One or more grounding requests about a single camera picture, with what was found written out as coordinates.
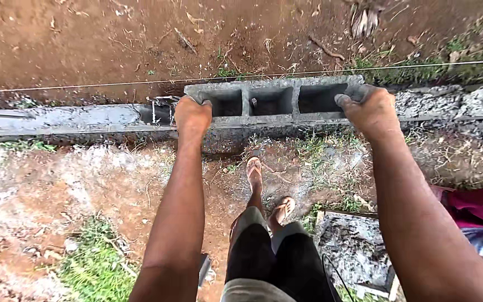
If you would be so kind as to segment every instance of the foot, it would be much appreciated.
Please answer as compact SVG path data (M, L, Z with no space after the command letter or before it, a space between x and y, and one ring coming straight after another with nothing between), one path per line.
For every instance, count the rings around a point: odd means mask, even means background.
M262 190L262 165L258 157L247 161L247 182L251 186L251 193Z
M292 214L295 207L296 201L292 197L284 197L281 203L273 209L271 216L268 218L268 224L271 226L280 225L286 217Z

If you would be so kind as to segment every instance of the sandal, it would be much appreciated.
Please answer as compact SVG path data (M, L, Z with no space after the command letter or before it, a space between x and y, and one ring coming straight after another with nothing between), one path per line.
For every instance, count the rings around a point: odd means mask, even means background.
M260 160L258 159L258 157L253 156L252 158L249 159L249 161L247 161L246 171L247 171L247 182L249 182L249 187L251 188L251 193L252 193L253 186L249 181L249 177L254 171L256 171L258 175L260 175L260 182L262 182L262 164L260 163Z
M293 210L295 209L296 207L296 201L290 197L290 196L286 196L282 199L281 201L281 204L279 204L278 206L276 206L274 209L273 209L273 212L271 214L270 217L274 216L276 211L279 211L280 209L282 208L285 208L285 212L284 212L284 216L283 217L275 217L277 218L277 222L280 224L282 223L288 216L290 216L290 214L292 214Z

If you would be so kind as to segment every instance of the finger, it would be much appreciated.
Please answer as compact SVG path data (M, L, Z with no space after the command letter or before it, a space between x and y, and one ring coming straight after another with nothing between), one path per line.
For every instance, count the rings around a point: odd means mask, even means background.
M347 95L341 95L338 94L335 96L335 102L337 105L339 105L345 112L346 110L349 110L353 106L359 106L358 102L353 101L349 96Z
M378 89L375 86L372 86L370 84L363 84L359 87L359 94L361 95L361 98L359 99L360 103L364 103L368 97Z
M209 106L210 108L212 108L212 104L211 104L210 100L204 100L202 102L202 106Z

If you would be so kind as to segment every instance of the leg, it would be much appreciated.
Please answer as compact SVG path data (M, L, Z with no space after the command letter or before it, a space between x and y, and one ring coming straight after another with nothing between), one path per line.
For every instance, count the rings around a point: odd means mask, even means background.
M327 281L312 238L301 223L281 225L294 207L293 198L285 197L268 219L277 259L271 283L298 302L340 301L335 288L331 288Z
M245 211L233 223L225 282L238 278L268 281L275 264L271 238L262 216L260 167L256 157L247 162L252 195Z

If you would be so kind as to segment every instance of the twig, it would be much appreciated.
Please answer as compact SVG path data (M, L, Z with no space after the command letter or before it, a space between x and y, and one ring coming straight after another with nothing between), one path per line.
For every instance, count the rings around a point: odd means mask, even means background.
M224 54L223 54L223 61L221 62L222 63L225 63L225 60L227 59L226 56L229 54L229 52L232 50L232 47L230 47L229 50L227 50Z
M115 250L117 250L119 255L121 255L122 257L125 257L124 252L121 251L121 249L119 249L119 247L113 242L113 240L105 237L104 235L102 235L102 239L104 239L106 242L109 242L113 246L113 248L115 248Z
M129 273L129 274L132 276L132 277L137 277L137 276L138 276L138 274L137 274L135 271L131 270L131 268L130 268L130 267L127 265L127 264L125 264L124 262L119 262L119 264L120 264L120 266L122 266L122 268L123 268L124 270L126 270L126 271L127 271L127 272L128 272L128 273Z
M184 35L178 30L178 28L174 28L174 31L178 34L178 36L182 39L182 41L193 51L194 54L197 54L197 50L195 49L195 46L191 44L191 42L184 37Z
M122 43L121 41L117 41L117 40L115 40L115 39L113 39L113 38L111 38L111 37L108 37L108 39L110 39L110 40L111 40L111 41L113 41L113 42L120 43L120 45L124 46L124 48L129 49L129 50L130 50L131 52L133 52L133 53L137 53L137 54L139 53L139 51L134 51L133 49L129 48L128 46L126 46L126 45L125 45L124 43Z
M219 175L219 173L221 173L221 168L219 168L219 170L217 171L217 173L214 175L214 177L211 179L211 181L208 183L208 191L211 192L211 183L214 182L214 179L217 175Z
M309 38L312 40L312 42L318 45L318 47L320 47L327 55L332 56L334 58L339 58L341 60L345 60L343 55L337 54L328 50L327 47L324 46L324 44L322 44L318 39L316 39L313 33L309 34Z
M150 186L150 183L152 182L152 180L150 180L147 184L146 184L146 196L148 197L148 208L150 209L150 194L148 193L148 186Z
M167 37L167 35L171 33L171 31L173 31L173 30L169 30L169 31L167 31L167 32L165 33L165 35L163 35L163 36L161 36L161 37L159 38L158 45L159 45L159 44L162 42L163 38Z
M260 162L266 169L268 169L273 175L277 176L278 178L282 179L284 182L286 183L292 183L290 181L287 181L283 176L282 174L286 173L286 171L283 171L283 172L277 172L277 171L274 171L272 168L270 168L268 165L266 165L264 162Z
M393 21L394 18L396 18L396 16L398 16L399 13L401 13L402 11L405 11L406 9L409 8L409 4L407 4L406 7L404 7L402 10L400 10L399 12L396 13L396 15L394 15L392 18L391 18L391 21Z

